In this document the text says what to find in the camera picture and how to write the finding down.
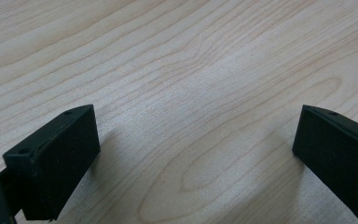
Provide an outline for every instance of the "wooden surface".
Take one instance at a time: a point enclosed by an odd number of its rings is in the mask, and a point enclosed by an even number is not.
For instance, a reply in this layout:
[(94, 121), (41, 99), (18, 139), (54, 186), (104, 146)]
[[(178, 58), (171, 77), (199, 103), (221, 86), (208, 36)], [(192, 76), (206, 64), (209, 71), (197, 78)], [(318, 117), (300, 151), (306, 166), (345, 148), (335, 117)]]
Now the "wooden surface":
[(303, 104), (358, 121), (356, 0), (1, 0), (0, 170), (85, 104), (102, 153), (57, 223), (358, 223), (291, 152)]

